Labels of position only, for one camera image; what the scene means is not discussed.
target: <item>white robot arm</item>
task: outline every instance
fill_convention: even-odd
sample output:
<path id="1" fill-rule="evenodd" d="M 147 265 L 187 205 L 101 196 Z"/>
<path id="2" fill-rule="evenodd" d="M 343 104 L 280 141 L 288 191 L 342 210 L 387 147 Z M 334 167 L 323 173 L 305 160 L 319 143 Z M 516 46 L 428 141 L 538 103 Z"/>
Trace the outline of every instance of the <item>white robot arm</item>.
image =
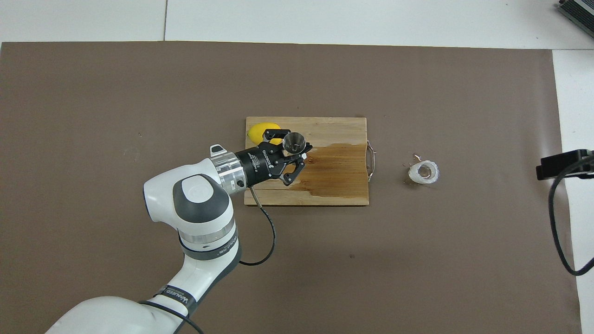
<path id="1" fill-rule="evenodd" d="M 269 142 L 273 138 L 282 138 L 283 143 L 273 145 Z M 185 253 L 181 270 L 147 301 L 119 297 L 83 301 L 47 333 L 169 334 L 181 328 L 184 318 L 195 326 L 189 316 L 210 288 L 240 262 L 229 195 L 267 179 L 291 184 L 305 167 L 306 152 L 311 149 L 298 133 L 269 129 L 256 147 L 233 153 L 213 145 L 210 158 L 148 180 L 144 184 L 148 214 L 153 221 L 177 230 Z M 283 174 L 291 164 L 295 171 Z"/>

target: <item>yellow lemon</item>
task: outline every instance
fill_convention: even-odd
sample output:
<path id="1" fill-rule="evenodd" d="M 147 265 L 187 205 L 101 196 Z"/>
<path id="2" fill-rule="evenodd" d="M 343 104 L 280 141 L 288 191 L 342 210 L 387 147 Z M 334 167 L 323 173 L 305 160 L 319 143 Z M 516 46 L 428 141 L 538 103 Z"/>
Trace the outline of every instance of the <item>yellow lemon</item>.
<path id="1" fill-rule="evenodd" d="M 270 122 L 255 124 L 248 130 L 249 139 L 256 145 L 260 144 L 263 141 L 263 135 L 266 129 L 280 129 L 280 126 L 276 123 Z M 274 145 L 278 145 L 282 142 L 283 140 L 279 138 L 275 138 L 270 141 L 270 143 Z"/>

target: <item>brown tabletop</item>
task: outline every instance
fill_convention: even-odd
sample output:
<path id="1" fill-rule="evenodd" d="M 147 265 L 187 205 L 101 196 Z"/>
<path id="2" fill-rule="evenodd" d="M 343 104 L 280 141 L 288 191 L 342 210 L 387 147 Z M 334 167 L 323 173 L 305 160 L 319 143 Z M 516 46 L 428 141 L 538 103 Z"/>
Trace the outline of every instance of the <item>brown tabletop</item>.
<path id="1" fill-rule="evenodd" d="M 3 43 L 0 332 L 44 332 L 180 268 L 142 185 L 244 146 L 246 116 L 367 117 L 367 207 L 272 207 L 277 250 L 192 317 L 207 333 L 580 333 L 539 158 L 561 152 L 551 51 L 200 42 Z M 413 154 L 432 185 L 406 182 Z M 234 198 L 245 260 L 263 215 Z M 558 220 L 570 249 L 567 199 Z M 184 328 L 182 333 L 191 333 Z"/>

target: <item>small metal cup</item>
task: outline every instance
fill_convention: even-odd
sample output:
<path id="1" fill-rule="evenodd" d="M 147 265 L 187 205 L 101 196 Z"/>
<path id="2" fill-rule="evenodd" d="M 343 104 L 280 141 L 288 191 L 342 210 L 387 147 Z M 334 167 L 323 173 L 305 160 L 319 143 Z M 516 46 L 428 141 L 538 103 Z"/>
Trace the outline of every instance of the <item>small metal cup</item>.
<path id="1" fill-rule="evenodd" d="M 291 132 L 283 138 L 283 148 L 289 154 L 297 155 L 305 150 L 305 138 L 300 133 Z"/>

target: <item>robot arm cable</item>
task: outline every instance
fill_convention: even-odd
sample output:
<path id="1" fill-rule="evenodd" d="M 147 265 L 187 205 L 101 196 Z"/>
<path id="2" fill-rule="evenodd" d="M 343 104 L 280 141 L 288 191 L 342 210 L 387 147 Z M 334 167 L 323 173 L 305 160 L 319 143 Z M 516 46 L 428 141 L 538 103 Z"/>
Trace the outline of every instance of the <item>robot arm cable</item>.
<path id="1" fill-rule="evenodd" d="M 266 262 L 266 260 L 268 260 L 270 258 L 270 256 L 272 255 L 272 252 L 274 252 L 274 247 L 276 246 L 276 230 L 274 228 L 274 223 L 272 222 L 272 218 L 270 218 L 270 215 L 268 214 L 268 212 L 266 212 L 266 210 L 264 210 L 264 208 L 262 207 L 262 204 L 260 203 L 260 200 L 258 199 L 258 196 L 256 195 L 256 193 L 254 191 L 254 187 L 250 187 L 249 190 L 252 192 L 252 196 L 254 197 L 254 201 L 258 205 L 258 208 L 260 208 L 260 210 L 262 210 L 262 213 L 266 216 L 266 218 L 268 219 L 268 222 L 270 222 L 270 227 L 272 228 L 272 246 L 270 247 L 270 251 L 268 252 L 268 255 L 266 255 L 262 260 L 257 261 L 257 262 L 239 261 L 239 263 L 243 264 L 244 266 L 257 266 L 259 264 Z"/>

